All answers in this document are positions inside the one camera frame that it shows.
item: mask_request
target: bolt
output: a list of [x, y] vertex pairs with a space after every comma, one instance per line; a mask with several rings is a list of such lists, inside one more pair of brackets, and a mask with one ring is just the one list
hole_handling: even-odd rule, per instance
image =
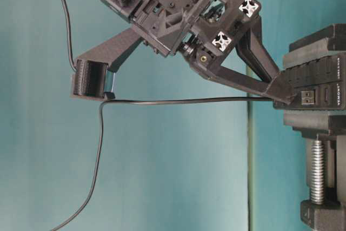
[[194, 49], [190, 45], [188, 45], [187, 43], [184, 44], [183, 50], [184, 50], [184, 52], [186, 52], [189, 55], [192, 54], [192, 52], [194, 51]]
[[201, 62], [206, 62], [207, 60], [208, 58], [205, 55], [201, 56]]
[[310, 199], [313, 204], [324, 204], [324, 144], [314, 140], [311, 145], [311, 184]]

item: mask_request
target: metal rod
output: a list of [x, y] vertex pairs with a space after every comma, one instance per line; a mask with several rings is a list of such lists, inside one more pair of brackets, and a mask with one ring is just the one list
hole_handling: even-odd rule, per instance
[[310, 200], [317, 205], [324, 204], [325, 199], [325, 158], [324, 145], [320, 140], [314, 140], [311, 146], [311, 185]]

